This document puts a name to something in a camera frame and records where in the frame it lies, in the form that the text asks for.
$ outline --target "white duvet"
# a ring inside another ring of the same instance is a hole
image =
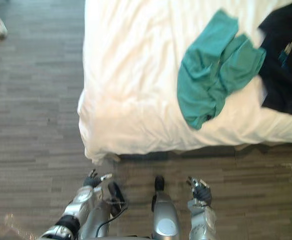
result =
[[[183,54],[212,15],[239,18],[239,34],[258,47],[257,27],[291,0],[87,0],[84,89],[79,129],[85,155],[146,154],[204,146],[292,142],[292,115],[262,108],[260,77],[226,99],[200,130],[188,127],[177,102]]]

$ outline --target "black cable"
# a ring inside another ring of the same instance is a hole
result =
[[[120,211],[120,213],[118,213],[116,216],[114,216],[113,218],[109,219],[108,221],[103,222],[101,225],[99,225],[99,227],[97,228],[97,232],[96,232],[96,236],[95,238],[98,237],[98,233],[99,230],[101,229],[102,226],[104,226],[105,224],[110,223],[111,221],[117,219],[124,211],[126,211],[128,209],[128,204],[126,203],[126,206]]]

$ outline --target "wooden floor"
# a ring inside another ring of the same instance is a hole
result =
[[[77,100],[83,87],[83,0],[0,0],[8,39],[0,41],[0,238],[4,216],[40,235],[54,224],[94,168],[83,155]],[[166,178],[188,238],[188,175],[211,185],[222,240],[292,240],[292,146],[206,148],[105,162],[130,210],[114,235],[149,236],[153,180]]]

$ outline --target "black shirt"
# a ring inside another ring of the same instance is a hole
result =
[[[268,91],[263,106],[292,114],[292,4],[273,11],[259,28],[267,51],[259,72]]]

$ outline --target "teal shirt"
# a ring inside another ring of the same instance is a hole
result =
[[[258,74],[266,56],[246,35],[235,37],[238,20],[219,10],[187,49],[178,72],[177,98],[187,124],[200,129],[217,116],[225,99]]]

